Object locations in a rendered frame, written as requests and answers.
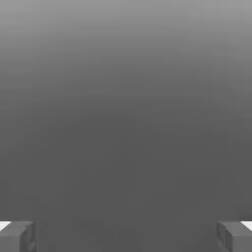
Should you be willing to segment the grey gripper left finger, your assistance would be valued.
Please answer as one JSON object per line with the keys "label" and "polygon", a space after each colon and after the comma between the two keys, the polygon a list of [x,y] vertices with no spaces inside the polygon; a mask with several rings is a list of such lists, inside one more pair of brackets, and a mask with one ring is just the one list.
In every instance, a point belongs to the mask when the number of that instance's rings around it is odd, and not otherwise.
{"label": "grey gripper left finger", "polygon": [[0,252],[36,252],[33,221],[0,221]]}

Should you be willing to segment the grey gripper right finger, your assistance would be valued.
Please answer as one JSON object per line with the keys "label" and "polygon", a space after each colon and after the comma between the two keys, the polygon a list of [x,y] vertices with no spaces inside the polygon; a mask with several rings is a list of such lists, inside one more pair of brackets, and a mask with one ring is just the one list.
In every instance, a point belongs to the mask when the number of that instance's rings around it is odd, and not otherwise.
{"label": "grey gripper right finger", "polygon": [[218,221],[219,252],[252,252],[252,221]]}

